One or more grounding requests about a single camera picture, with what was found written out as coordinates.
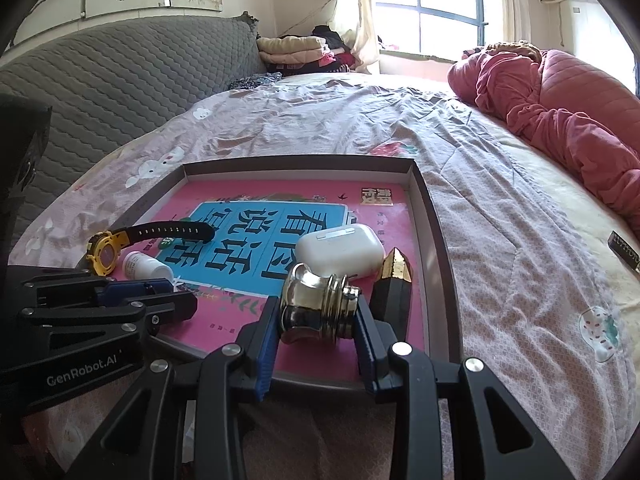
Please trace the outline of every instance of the window frame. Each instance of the window frame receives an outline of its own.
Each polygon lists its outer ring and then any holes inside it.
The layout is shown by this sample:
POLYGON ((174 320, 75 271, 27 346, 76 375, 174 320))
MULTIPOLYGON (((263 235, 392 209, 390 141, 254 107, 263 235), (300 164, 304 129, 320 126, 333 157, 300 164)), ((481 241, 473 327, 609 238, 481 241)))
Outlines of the window frame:
POLYGON ((419 19, 420 14, 430 14, 431 16, 439 16, 441 18, 448 18, 457 22, 469 23, 475 25, 478 28, 478 46, 484 46, 484 27, 489 25, 484 20, 484 0, 476 0, 476 17, 470 18, 463 16, 462 14, 455 14, 453 12, 447 12, 446 10, 431 9, 431 7, 423 7, 420 0, 416 0, 417 5, 405 5, 405 4, 390 4, 386 2, 376 2, 377 7, 387 7, 390 9, 407 9, 416 10, 418 12, 418 53, 422 52, 422 20, 419 19))

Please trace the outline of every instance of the black and gold object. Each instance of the black and gold object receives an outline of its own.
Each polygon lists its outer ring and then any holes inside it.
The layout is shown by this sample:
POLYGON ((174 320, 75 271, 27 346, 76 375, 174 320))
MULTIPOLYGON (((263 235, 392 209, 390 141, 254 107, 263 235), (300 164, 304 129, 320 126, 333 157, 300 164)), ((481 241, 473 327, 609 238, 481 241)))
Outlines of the black and gold object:
POLYGON ((386 321, 398 341, 406 341, 411 307, 411 266, 398 248, 384 259, 371 292, 369 308, 374 319, 386 321))
POLYGON ((615 231, 612 231, 609 235, 609 247, 633 272, 640 274, 640 254, 636 253, 633 248, 623 240, 622 236, 615 231))
POLYGON ((205 222, 149 222, 124 227, 115 231, 102 231, 89 239, 86 259, 95 274, 108 276, 116 268, 120 252, 130 245, 152 238, 184 238, 210 242, 215 230, 205 222))

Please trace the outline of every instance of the curtain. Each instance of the curtain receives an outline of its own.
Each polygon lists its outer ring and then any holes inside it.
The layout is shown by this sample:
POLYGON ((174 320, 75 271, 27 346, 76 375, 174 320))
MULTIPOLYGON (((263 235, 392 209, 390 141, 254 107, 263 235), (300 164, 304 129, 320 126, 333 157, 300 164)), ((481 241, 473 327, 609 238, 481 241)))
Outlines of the curtain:
POLYGON ((367 67, 373 65, 380 54, 373 6, 373 0, 336 0, 334 15, 328 23, 350 47, 358 72, 368 72, 367 67))
POLYGON ((502 0, 503 41, 531 41, 529 0, 502 0))

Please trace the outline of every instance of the gray mattress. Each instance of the gray mattress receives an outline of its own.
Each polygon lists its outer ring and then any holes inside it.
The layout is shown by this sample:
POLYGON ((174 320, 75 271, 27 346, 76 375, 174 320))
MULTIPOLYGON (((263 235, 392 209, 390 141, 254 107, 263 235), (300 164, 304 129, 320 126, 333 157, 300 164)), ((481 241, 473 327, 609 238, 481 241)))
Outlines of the gray mattress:
POLYGON ((0 92, 53 106, 49 145, 14 242, 47 206, 117 147, 233 80, 264 72, 254 20, 159 16, 107 23, 44 43, 0 68, 0 92))

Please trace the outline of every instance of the pink quilted blanket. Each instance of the pink quilted blanket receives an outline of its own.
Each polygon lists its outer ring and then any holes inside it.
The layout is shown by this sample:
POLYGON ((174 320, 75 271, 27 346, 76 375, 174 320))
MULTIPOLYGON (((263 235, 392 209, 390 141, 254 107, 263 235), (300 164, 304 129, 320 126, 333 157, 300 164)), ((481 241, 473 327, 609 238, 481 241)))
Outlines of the pink quilted blanket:
POLYGON ((640 237, 640 101, 622 83, 549 50, 540 64, 473 54, 451 67, 449 85, 562 164, 640 237))

